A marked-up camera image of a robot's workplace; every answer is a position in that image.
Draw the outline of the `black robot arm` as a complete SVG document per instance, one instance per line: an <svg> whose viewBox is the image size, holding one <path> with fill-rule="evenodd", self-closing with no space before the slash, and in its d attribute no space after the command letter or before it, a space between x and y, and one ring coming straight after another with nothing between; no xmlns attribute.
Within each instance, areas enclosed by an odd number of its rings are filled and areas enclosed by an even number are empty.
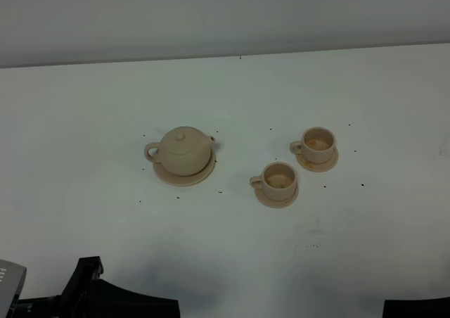
<svg viewBox="0 0 450 318"><path fill-rule="evenodd" d="M9 317L180 318L179 302L125 290L101 278L99 256L83 257L60 295L17 301Z"/></svg>

